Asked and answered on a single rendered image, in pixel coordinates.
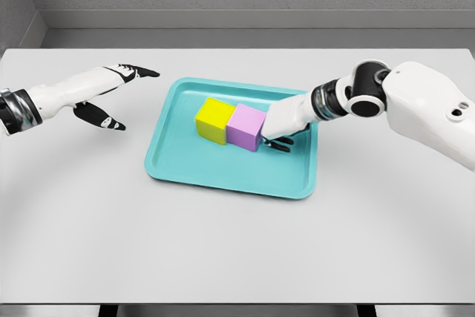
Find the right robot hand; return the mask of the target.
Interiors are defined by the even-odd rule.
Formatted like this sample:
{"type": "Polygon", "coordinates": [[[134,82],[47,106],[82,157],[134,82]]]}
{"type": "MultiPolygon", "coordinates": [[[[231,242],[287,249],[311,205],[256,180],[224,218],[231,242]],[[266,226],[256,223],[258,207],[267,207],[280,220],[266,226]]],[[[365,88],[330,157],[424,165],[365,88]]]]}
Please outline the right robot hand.
{"type": "Polygon", "coordinates": [[[262,141],[265,146],[277,151],[291,151],[294,141],[290,138],[295,133],[306,131],[309,128],[306,97],[303,94],[288,97],[270,105],[261,130],[262,141]]]}

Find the pink cube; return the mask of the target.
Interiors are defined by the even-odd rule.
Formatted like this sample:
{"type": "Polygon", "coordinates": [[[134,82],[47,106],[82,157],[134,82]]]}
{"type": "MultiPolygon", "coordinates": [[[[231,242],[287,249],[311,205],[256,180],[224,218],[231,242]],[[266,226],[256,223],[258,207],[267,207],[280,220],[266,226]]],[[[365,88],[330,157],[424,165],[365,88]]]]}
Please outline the pink cube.
{"type": "Polygon", "coordinates": [[[239,103],[226,124],[227,142],[248,151],[256,151],[261,142],[265,119],[264,111],[239,103]]]}

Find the yellow cube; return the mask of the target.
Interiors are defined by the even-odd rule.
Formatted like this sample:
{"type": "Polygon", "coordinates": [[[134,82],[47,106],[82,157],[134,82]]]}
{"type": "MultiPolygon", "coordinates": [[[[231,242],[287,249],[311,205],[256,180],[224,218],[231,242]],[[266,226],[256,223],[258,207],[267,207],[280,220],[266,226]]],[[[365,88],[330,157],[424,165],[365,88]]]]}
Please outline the yellow cube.
{"type": "Polygon", "coordinates": [[[194,118],[198,135],[224,146],[226,126],[235,109],[233,105],[208,97],[194,118]]]}

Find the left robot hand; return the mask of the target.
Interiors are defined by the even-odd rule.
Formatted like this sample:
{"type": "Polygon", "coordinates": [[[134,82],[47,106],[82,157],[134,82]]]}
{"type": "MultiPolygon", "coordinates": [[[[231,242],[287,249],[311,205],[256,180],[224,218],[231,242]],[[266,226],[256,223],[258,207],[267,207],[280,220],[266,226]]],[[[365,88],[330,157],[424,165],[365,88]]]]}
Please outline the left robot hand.
{"type": "Polygon", "coordinates": [[[66,79],[60,84],[68,105],[73,106],[74,115],[99,128],[124,131],[125,125],[115,120],[101,108],[89,102],[96,96],[109,93],[119,86],[137,78],[157,78],[156,71],[136,65],[118,64],[94,68],[66,79]]]}

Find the teal plastic tray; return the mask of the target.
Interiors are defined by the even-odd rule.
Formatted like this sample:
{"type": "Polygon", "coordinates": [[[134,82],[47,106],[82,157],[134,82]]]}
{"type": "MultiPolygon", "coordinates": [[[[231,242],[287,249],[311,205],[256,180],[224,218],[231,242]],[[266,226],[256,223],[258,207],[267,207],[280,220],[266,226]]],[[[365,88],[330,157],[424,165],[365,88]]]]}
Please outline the teal plastic tray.
{"type": "Polygon", "coordinates": [[[293,136],[289,153],[259,145],[252,152],[200,137],[194,123],[209,97],[266,111],[297,90],[185,77],[170,87],[145,156],[145,170],[159,180],[302,199],[315,189],[318,126],[293,136]]]}

